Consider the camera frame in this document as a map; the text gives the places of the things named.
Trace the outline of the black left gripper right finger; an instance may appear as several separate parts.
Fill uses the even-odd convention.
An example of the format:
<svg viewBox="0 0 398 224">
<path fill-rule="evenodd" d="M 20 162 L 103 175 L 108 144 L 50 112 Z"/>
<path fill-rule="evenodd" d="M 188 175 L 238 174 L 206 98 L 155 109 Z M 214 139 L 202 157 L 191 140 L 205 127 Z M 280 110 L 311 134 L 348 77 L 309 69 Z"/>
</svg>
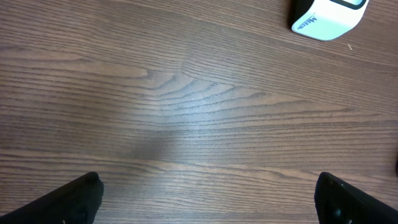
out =
<svg viewBox="0 0 398 224">
<path fill-rule="evenodd" d="M 320 224 L 397 224 L 397 210 L 328 172 L 319 175 L 314 199 Z"/>
</svg>

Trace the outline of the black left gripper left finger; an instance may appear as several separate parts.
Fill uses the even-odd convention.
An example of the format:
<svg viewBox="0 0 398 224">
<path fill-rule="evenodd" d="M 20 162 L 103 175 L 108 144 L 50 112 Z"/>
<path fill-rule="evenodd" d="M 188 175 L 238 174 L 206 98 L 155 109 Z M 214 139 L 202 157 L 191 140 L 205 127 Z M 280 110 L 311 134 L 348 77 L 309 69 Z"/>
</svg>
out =
<svg viewBox="0 0 398 224">
<path fill-rule="evenodd" d="M 91 224 L 102 203 L 104 183 L 89 172 L 1 216 L 1 224 Z"/>
</svg>

